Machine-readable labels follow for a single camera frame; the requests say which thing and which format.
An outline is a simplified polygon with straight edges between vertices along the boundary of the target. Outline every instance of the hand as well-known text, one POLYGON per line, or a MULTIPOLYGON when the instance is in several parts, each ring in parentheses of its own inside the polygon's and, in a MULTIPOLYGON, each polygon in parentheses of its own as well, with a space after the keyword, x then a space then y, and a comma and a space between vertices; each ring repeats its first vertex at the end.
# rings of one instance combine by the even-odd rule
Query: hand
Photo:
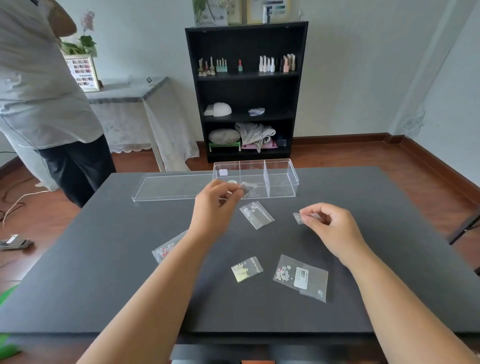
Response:
POLYGON ((319 203, 303 208, 300 214, 305 225, 317 233, 328 250, 347 268, 352 269, 356 263, 374 256, 350 211, 319 203), (321 221, 307 215, 314 212, 320 215, 321 221))
POLYGON ((206 238, 209 242, 227 231, 243 190, 236 183, 211 181, 196 197, 188 234, 206 238))

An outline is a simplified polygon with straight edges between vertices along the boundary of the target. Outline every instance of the white t-shirt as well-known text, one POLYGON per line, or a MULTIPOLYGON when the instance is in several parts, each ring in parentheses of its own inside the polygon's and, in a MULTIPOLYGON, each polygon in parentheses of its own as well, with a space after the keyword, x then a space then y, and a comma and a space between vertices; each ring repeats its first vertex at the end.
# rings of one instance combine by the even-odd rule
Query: white t-shirt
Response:
POLYGON ((103 134, 48 24, 44 0, 0 0, 0 131, 44 149, 103 134))

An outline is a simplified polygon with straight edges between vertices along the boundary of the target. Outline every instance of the dark gray table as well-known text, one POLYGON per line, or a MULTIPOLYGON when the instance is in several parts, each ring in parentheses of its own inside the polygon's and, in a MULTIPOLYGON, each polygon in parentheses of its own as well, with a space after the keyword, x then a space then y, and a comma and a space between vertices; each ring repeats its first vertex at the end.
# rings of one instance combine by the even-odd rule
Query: dark gray table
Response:
MULTIPOLYGON (((274 223, 257 231, 235 212, 204 263, 181 329, 183 345, 172 357, 381 355, 352 275, 292 216, 319 201, 349 209, 380 258, 447 326, 478 344, 478 277, 383 172, 354 167, 297 174, 297 197, 260 200, 274 223), (327 303, 273 281, 281 254, 329 271, 327 303), (230 267, 251 256, 264 272, 237 283, 230 267)), ((155 269, 151 251, 190 223, 193 200, 134 203, 141 176, 109 177, 0 308, 0 332, 19 340, 91 340, 107 325, 155 269)))

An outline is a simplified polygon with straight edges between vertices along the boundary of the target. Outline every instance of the person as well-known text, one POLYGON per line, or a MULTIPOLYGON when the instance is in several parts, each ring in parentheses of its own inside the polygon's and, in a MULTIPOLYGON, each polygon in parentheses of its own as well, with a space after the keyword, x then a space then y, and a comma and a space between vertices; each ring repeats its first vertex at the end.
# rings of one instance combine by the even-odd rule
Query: person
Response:
POLYGON ((57 44, 75 32, 55 0, 0 1, 0 131, 11 144, 35 149, 68 199, 83 207, 115 166, 57 44))
MULTIPOLYGON (((238 184, 219 180, 210 182, 197 195, 183 239, 78 364, 153 364, 169 360, 202 262, 215 240, 227 230, 242 197, 238 184)), ((347 210, 318 203, 300 213, 304 223, 352 272, 389 363, 479 363, 473 352, 373 253, 347 210), (323 222, 307 215, 310 213, 319 214, 323 222)))

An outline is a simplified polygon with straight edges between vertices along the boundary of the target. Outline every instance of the black bookshelf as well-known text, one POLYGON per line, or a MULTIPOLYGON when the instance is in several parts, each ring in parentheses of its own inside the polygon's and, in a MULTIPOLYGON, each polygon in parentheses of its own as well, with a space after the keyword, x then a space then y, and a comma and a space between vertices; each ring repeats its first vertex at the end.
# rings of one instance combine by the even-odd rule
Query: black bookshelf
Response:
POLYGON ((249 159, 289 158, 307 40, 308 22, 186 28, 188 51, 208 162, 249 159), (296 56, 296 69, 259 72, 260 56, 278 59, 288 53, 296 56), (228 73, 198 76, 198 60, 210 64, 210 57, 226 59, 228 73), (243 72, 238 71, 238 60, 243 72), (204 116, 207 105, 225 102, 232 113, 224 117, 204 116), (263 107, 265 113, 250 117, 248 109, 263 107), (219 128, 234 129, 236 122, 271 125, 287 140, 276 149, 208 149, 208 134, 219 128))

